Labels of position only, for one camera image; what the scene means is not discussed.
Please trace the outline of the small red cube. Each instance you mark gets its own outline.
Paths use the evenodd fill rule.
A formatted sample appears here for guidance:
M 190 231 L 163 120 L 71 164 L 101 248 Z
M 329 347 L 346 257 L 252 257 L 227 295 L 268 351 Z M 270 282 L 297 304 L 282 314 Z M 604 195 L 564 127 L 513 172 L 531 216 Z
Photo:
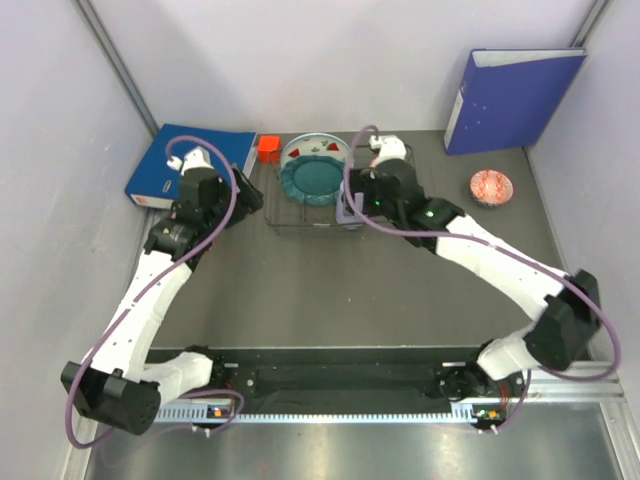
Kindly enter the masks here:
M 274 164 L 279 161 L 281 139 L 275 135 L 262 135 L 258 141 L 257 159 L 263 164 Z

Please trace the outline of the white plate with red fruit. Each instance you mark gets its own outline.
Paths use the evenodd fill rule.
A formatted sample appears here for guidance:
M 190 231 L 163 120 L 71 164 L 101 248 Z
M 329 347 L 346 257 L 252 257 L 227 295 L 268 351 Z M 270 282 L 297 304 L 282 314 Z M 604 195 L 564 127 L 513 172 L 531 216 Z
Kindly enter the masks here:
M 300 157 L 330 157 L 344 162 L 351 152 L 350 146 L 341 138 L 329 133 L 306 133 L 289 141 L 281 150 L 279 166 L 285 166 Z

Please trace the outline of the purple binder standing upright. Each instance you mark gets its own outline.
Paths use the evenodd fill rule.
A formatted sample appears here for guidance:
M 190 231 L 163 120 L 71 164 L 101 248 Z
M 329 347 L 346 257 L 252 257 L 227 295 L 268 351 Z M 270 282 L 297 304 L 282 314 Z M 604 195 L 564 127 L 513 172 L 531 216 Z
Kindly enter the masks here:
M 586 58 L 584 48 L 471 50 L 444 134 L 446 153 L 534 145 Z

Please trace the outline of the teal scalloped plate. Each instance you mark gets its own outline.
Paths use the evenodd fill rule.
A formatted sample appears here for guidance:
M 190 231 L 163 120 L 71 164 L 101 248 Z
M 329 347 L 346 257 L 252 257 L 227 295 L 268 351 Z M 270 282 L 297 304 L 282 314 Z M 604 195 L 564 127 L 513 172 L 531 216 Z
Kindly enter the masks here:
M 344 162 L 329 156 L 303 155 L 280 169 L 284 194 L 312 207 L 335 205 L 343 179 Z

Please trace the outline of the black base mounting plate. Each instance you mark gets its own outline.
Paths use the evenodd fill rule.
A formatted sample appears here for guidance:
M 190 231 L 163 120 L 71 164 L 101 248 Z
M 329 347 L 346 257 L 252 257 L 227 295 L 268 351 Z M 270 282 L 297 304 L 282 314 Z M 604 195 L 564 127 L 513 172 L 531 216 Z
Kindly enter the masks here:
M 415 393 L 420 397 L 450 402 L 471 397 L 505 399 L 518 392 L 516 380 L 492 380 L 464 365 L 435 364 L 282 364 L 234 369 L 223 382 L 243 390 L 254 402 L 277 393 L 348 392 Z

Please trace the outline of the lilac plastic cup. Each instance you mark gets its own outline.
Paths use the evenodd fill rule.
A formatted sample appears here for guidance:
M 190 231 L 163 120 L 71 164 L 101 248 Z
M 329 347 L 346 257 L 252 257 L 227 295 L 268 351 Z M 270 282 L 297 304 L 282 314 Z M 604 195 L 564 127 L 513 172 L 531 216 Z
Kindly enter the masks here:
M 362 225 L 362 222 L 350 210 L 348 202 L 345 199 L 344 183 L 341 183 L 339 187 L 339 195 L 336 201 L 335 218 L 337 224 L 346 229 L 356 229 Z

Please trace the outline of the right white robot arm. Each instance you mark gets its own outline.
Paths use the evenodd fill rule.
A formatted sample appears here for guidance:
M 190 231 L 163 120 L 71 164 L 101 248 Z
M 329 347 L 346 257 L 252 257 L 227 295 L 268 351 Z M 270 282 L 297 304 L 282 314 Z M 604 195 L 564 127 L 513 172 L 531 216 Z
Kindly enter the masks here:
M 522 254 L 460 207 L 427 196 L 407 161 L 346 166 L 344 185 L 357 215 L 386 219 L 384 232 L 463 267 L 529 317 L 530 326 L 486 342 L 471 360 L 466 380 L 474 393 L 490 395 L 507 376 L 534 367 L 563 378 L 600 330 L 599 285 L 590 272 L 570 275 Z

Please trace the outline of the blue binder lying flat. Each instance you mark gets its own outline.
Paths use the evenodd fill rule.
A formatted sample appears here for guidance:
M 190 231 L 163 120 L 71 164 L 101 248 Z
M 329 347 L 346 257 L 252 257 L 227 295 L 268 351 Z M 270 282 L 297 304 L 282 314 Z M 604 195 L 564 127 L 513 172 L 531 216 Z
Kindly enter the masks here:
M 209 149 L 192 141 L 183 140 L 173 145 L 171 153 L 167 154 L 167 144 L 178 136 L 198 137 L 214 145 L 230 165 L 237 167 L 245 176 L 251 174 L 256 161 L 255 132 L 165 124 L 154 137 L 125 187 L 125 194 L 134 204 L 155 209 L 170 208 L 178 196 L 179 181 L 184 171 L 193 166 L 208 164 L 224 179 L 229 178 L 219 158 Z

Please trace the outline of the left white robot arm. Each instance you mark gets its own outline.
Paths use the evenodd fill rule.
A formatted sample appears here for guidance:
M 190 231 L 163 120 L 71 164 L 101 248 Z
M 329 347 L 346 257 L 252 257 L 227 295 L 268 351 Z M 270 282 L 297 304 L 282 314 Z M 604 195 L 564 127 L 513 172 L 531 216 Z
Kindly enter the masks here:
M 103 336 L 80 363 L 61 372 L 65 417 L 80 416 L 140 435 L 158 410 L 199 390 L 216 396 L 226 387 L 220 356 L 190 346 L 175 358 L 147 364 L 153 340 L 177 293 L 224 229 L 259 211 L 263 195 L 237 168 L 226 180 L 212 167 L 181 177 L 168 215 L 149 230 L 137 270 Z

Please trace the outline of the blue and orange patterned bowl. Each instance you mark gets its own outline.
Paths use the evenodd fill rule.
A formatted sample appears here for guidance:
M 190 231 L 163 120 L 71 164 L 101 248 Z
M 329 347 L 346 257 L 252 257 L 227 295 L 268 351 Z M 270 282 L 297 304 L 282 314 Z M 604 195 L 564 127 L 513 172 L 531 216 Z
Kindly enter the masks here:
M 511 179 L 506 174 L 492 169 L 474 173 L 469 182 L 469 189 L 472 198 L 487 208 L 502 206 L 514 195 Z

